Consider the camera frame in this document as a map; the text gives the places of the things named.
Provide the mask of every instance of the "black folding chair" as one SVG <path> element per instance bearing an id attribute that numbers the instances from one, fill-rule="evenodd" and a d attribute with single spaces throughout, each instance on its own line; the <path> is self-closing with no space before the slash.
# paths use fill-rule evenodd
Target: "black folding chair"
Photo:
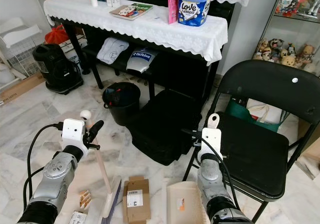
<path id="1" fill-rule="evenodd" d="M 289 146 L 276 132 L 227 113 L 220 116 L 221 153 L 235 189 L 259 201 L 255 223 L 268 202 L 285 193 L 286 175 L 320 121 L 320 80 L 303 70 L 262 60 L 243 61 L 223 77 L 207 114 L 215 112 L 220 94 L 248 97 L 283 109 L 310 123 L 305 136 Z M 288 161 L 290 147 L 296 150 Z M 193 164 L 192 156 L 185 179 Z"/>

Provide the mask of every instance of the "white wall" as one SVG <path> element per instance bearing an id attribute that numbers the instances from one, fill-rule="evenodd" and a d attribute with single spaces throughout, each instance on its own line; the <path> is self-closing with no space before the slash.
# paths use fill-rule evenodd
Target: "white wall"
<path id="1" fill-rule="evenodd" d="M 224 75 L 235 64 L 252 58 L 276 0 L 250 0 L 236 4 L 217 73 Z"/>
<path id="2" fill-rule="evenodd" d="M 12 17 L 21 17 L 27 25 L 37 24 L 43 40 L 51 30 L 38 0 L 0 0 L 0 23 Z"/>

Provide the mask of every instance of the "blue tub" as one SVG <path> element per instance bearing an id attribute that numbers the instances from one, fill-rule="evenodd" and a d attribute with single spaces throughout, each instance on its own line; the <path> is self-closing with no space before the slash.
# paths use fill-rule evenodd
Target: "blue tub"
<path id="1" fill-rule="evenodd" d="M 178 0 L 178 22 L 188 26 L 205 23 L 210 0 Z"/>

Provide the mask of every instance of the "book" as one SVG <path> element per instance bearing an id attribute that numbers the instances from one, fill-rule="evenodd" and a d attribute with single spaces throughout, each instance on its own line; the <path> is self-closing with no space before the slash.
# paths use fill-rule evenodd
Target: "book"
<path id="1" fill-rule="evenodd" d="M 131 5 L 122 5 L 119 8 L 110 11 L 110 13 L 115 17 L 134 20 L 147 13 L 152 7 L 152 5 L 148 4 L 133 3 Z"/>

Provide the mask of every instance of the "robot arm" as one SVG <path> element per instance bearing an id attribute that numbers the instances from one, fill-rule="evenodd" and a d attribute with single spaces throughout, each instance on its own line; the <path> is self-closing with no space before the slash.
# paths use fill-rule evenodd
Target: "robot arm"
<path id="1" fill-rule="evenodd" d="M 220 153 L 221 131 L 217 129 L 219 115 L 212 114 L 208 119 L 208 127 L 202 130 L 202 137 L 210 143 L 222 158 Z M 202 141 L 198 153 L 200 168 L 198 169 L 198 187 L 202 192 L 202 202 L 206 207 L 211 224 L 252 222 L 238 210 L 223 185 L 223 175 L 220 171 L 219 159 Z"/>
<path id="2" fill-rule="evenodd" d="M 68 187 L 75 176 L 78 162 L 88 154 L 89 148 L 99 149 L 91 142 L 104 122 L 94 124 L 86 133 L 81 120 L 66 119 L 62 130 L 62 152 L 43 169 L 43 177 L 30 199 L 18 224 L 53 224 L 67 198 Z"/>

